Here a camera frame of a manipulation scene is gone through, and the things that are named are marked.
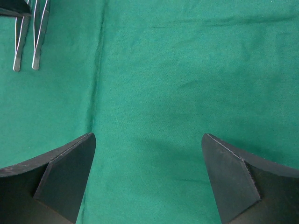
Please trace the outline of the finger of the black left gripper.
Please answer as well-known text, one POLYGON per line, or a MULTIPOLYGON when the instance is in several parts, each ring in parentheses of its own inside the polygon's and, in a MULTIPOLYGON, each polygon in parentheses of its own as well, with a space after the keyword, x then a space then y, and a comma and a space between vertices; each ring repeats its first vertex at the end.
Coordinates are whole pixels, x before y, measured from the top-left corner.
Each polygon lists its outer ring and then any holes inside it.
POLYGON ((26 16, 30 13, 30 6, 24 0, 0 0, 1 16, 26 16))

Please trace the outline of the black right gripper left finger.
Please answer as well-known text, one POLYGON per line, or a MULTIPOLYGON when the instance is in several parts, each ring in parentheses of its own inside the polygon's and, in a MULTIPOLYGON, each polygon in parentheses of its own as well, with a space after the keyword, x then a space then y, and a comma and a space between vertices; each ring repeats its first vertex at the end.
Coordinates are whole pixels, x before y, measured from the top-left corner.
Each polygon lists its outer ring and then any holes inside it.
POLYGON ((2 224, 74 224, 96 149, 87 133, 66 145, 0 170, 2 224))

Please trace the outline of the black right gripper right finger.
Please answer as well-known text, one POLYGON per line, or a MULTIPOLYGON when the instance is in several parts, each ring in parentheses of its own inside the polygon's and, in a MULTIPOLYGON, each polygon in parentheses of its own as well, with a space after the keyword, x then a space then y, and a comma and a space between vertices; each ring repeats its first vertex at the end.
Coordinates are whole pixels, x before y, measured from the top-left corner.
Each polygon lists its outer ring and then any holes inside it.
POLYGON ((223 224, 297 224, 299 171, 204 134, 202 153, 223 224))

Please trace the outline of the steel tweezers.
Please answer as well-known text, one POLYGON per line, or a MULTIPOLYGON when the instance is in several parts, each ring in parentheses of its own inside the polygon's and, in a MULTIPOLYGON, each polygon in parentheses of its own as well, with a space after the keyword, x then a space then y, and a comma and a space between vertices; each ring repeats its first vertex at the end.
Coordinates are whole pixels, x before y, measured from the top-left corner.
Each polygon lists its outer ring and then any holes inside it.
POLYGON ((50 0, 36 0, 33 7, 33 37, 34 51, 32 69, 38 70, 40 67, 42 45, 47 31, 50 0))
POLYGON ((31 11, 29 12, 29 15, 17 17, 15 19, 15 55, 13 64, 14 71, 20 71, 21 56, 26 42, 30 17, 31 11))

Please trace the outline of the dark green surgical drape cloth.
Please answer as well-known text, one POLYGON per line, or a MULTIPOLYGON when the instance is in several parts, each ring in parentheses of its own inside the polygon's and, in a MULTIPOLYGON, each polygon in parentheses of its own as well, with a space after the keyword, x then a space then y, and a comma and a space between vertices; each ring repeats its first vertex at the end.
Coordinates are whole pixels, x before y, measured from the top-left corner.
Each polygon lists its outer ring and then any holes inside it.
POLYGON ((0 165, 92 132, 79 224, 218 224, 201 139, 299 166, 296 0, 53 0, 13 71, 0 19, 0 165))

